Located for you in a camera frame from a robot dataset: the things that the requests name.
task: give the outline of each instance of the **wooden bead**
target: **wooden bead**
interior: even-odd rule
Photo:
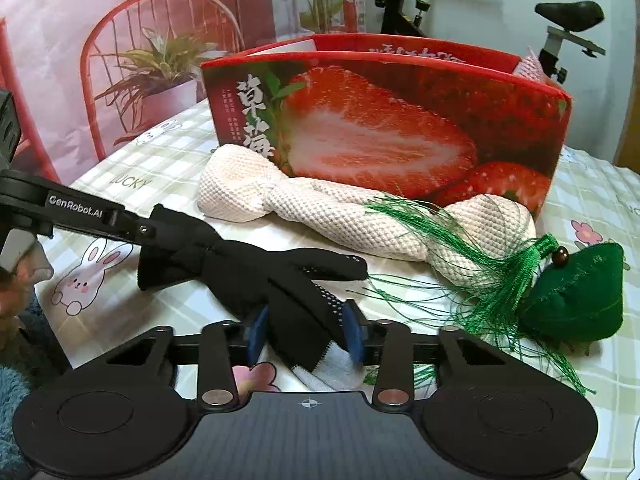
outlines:
[[[569,260],[569,251],[566,247],[558,247],[558,250],[551,255],[551,261],[556,267],[564,267]]]

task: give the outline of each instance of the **green fabric pouch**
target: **green fabric pouch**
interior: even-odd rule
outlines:
[[[569,343],[614,335],[622,325],[623,257],[619,244],[602,243],[548,266],[520,303],[521,327]]]

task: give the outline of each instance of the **red wire chair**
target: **red wire chair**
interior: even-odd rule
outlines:
[[[98,160],[107,156],[98,118],[108,123],[105,130],[113,131],[119,123],[124,132],[114,140],[112,148],[155,125],[143,116],[144,99],[125,106],[131,91],[119,102],[109,96],[96,99],[127,75],[119,66],[124,60],[119,53],[148,49],[144,28],[164,38],[192,34],[216,43],[217,49],[228,53],[244,49],[238,22],[219,0],[127,0],[112,9],[91,31],[80,55],[82,94]]]

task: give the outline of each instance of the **exercise bike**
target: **exercise bike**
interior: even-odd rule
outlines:
[[[424,14],[431,7],[428,2],[415,1],[417,14],[412,20],[402,12],[404,0],[375,0],[375,5],[385,9],[381,34],[426,37],[420,30],[420,24]],[[558,83],[564,83],[568,73],[565,68],[556,66],[563,40],[580,45],[583,47],[583,52],[589,57],[596,57],[596,54],[602,56],[606,54],[602,47],[574,34],[574,32],[589,30],[603,22],[604,12],[596,2],[540,3],[536,5],[535,11],[553,24],[562,27],[547,27],[545,45],[538,56],[544,73],[549,77],[556,76]]]

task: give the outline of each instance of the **rabbit print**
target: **rabbit print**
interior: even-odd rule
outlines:
[[[104,281],[104,271],[122,263],[133,251],[133,245],[121,244],[102,256],[107,240],[96,238],[82,256],[80,264],[71,269],[56,285],[51,303],[61,303],[66,313],[76,316],[93,303]]]
[[[154,126],[153,128],[147,130],[143,134],[137,136],[136,145],[142,146],[143,144],[146,144],[150,140],[155,139],[157,136],[164,134],[165,132],[170,132],[171,130],[177,130],[181,126],[182,125],[175,119],[169,119],[168,121],[158,124],[157,126]]]

